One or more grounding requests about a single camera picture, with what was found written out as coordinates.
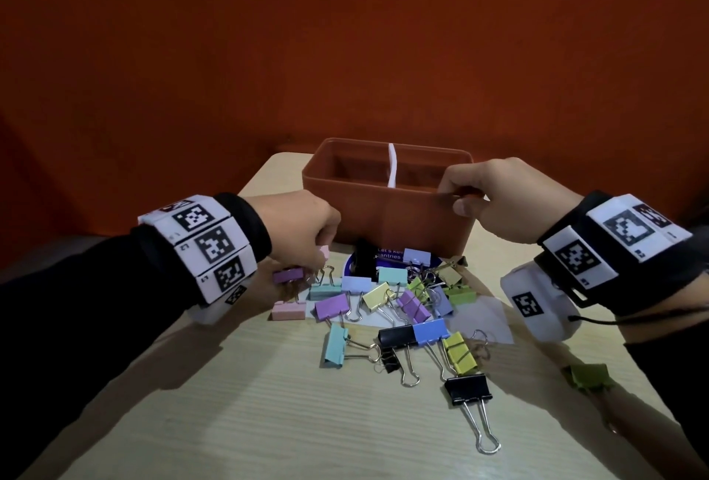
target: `wristband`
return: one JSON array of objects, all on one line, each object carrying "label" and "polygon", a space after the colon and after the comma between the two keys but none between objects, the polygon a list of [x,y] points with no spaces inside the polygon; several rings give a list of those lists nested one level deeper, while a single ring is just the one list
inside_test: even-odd
[{"label": "wristband", "polygon": [[256,271],[246,233],[215,198],[195,195],[142,215],[138,223],[152,226],[167,241],[207,305],[228,297]]},{"label": "wristband", "polygon": [[689,237],[632,195],[596,191],[540,237],[544,251],[535,262],[576,305],[627,315],[699,276],[703,266]]}]

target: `wrist-mounted device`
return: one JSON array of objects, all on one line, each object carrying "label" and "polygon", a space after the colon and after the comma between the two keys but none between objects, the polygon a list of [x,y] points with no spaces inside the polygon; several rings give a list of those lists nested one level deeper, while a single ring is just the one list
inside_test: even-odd
[{"label": "wrist-mounted device", "polygon": [[191,196],[141,215],[138,223],[152,226],[170,244],[199,287],[202,308],[219,305],[226,312],[256,272],[249,239],[214,198]]},{"label": "wrist-mounted device", "polygon": [[501,286],[538,340],[565,340],[583,319],[576,306],[600,304],[625,316],[687,286],[702,272],[684,243],[689,237],[633,195],[595,191],[539,239],[543,252]]}]

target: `hand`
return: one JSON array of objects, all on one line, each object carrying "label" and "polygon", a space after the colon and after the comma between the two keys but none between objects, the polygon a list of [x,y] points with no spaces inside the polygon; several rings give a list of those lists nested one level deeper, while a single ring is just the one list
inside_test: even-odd
[{"label": "hand", "polygon": [[439,193],[460,187],[482,190],[490,199],[456,200],[458,215],[475,217],[491,233],[515,243],[536,243],[583,199],[521,159],[493,159],[449,166]]},{"label": "hand", "polygon": [[340,212],[309,190],[244,198],[271,237],[271,258],[286,266],[318,270],[325,257],[318,246],[332,243]]}]

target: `right hand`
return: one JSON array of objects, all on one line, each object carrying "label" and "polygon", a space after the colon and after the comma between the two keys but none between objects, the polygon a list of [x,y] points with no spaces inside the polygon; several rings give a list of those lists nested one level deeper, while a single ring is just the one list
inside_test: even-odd
[{"label": "right hand", "polygon": [[517,158],[449,166],[438,192],[460,187],[480,189],[490,201],[461,198],[453,204],[456,214],[475,217],[489,232],[515,243],[536,243],[583,199]]}]

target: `orange wall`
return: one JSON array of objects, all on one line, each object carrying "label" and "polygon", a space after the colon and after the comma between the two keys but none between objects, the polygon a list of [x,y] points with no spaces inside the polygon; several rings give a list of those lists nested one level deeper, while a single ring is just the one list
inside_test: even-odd
[{"label": "orange wall", "polygon": [[0,0],[0,108],[93,232],[326,136],[518,155],[676,215],[709,180],[707,6]]}]

